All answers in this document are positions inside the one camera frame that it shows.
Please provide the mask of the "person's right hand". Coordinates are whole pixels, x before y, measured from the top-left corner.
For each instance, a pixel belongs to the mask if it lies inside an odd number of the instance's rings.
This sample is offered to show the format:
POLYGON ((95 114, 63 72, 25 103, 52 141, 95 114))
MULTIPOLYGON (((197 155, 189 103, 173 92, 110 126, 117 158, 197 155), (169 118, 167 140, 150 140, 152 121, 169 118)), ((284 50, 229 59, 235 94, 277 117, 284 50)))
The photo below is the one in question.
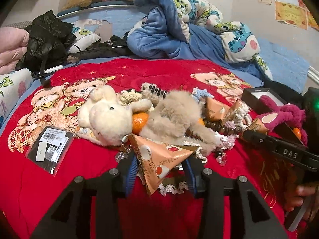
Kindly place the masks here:
POLYGON ((288 181, 284 192, 284 210, 291 212, 294 208, 303 204, 306 196, 316 195, 315 205, 306 210, 303 215, 305 221, 311 222, 318 212, 318 183, 308 183, 297 185, 295 181, 288 181))

